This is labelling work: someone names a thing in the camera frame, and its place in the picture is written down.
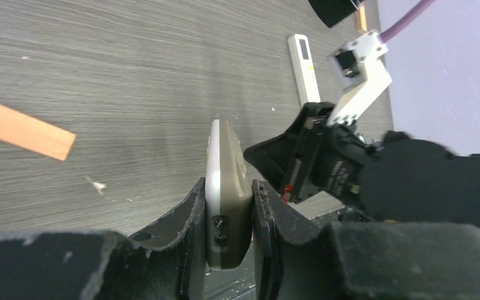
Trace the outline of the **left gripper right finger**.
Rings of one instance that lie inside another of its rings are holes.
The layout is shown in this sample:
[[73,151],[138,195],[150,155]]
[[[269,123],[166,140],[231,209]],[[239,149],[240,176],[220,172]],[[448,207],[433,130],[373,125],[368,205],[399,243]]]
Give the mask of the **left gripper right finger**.
[[480,228],[318,225],[253,181],[258,299],[480,299]]

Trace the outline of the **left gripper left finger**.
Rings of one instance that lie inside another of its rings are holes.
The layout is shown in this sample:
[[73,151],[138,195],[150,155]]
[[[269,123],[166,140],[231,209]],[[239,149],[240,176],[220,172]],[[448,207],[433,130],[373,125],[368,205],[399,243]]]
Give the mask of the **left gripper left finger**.
[[0,231],[0,299],[202,299],[204,180],[130,236]]

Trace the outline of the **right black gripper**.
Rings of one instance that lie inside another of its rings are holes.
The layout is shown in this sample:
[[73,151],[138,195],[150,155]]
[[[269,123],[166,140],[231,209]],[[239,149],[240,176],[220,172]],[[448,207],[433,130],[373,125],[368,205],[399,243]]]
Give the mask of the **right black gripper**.
[[283,189],[294,155],[292,203],[301,203],[320,192],[342,203],[357,203],[358,177],[368,145],[356,135],[353,121],[350,124],[328,123],[334,108],[330,102],[305,104],[297,119],[282,134],[245,149],[244,160],[274,189]]

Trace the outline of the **beige grey remote control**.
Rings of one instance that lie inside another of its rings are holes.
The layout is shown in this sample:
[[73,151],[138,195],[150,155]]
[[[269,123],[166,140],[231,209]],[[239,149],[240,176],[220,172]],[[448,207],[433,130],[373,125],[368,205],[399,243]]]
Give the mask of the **beige grey remote control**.
[[227,120],[211,124],[204,194],[207,264],[236,269],[251,243],[254,200],[240,141]]

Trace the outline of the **white remote control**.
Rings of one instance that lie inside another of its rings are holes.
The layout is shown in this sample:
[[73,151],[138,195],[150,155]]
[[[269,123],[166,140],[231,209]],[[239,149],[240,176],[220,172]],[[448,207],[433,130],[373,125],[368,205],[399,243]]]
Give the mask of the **white remote control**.
[[301,107],[306,103],[320,103],[318,82],[307,36],[293,34],[288,37],[287,43]]

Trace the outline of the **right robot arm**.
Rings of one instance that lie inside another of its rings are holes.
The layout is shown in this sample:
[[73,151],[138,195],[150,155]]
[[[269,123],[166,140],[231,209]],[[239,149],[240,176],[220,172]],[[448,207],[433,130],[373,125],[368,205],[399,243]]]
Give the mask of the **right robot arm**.
[[356,121],[330,102],[309,102],[244,158],[289,203],[325,192],[370,220],[480,226],[480,154],[458,156],[402,131],[369,144]]

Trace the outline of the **orange block near right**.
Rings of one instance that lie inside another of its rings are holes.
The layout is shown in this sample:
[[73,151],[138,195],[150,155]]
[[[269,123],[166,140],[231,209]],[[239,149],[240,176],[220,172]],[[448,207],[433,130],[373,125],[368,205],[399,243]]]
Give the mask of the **orange block near right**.
[[354,12],[355,28],[359,33],[366,33],[368,31],[368,23],[366,18],[366,8],[360,5]]

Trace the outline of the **orange block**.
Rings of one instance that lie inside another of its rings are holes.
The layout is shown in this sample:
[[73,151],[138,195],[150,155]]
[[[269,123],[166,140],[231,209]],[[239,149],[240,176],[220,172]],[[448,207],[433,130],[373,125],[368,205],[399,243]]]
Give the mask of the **orange block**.
[[360,5],[354,12],[355,28],[359,33],[366,33],[368,31],[368,23],[366,18],[366,8]]
[[0,141],[44,156],[66,160],[76,135],[0,104]]

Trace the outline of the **orange block near left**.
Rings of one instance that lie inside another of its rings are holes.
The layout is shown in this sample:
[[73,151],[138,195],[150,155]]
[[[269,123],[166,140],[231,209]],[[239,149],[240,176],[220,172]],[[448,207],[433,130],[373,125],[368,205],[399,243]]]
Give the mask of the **orange block near left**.
[[0,104],[0,141],[44,156],[66,160],[76,135]]

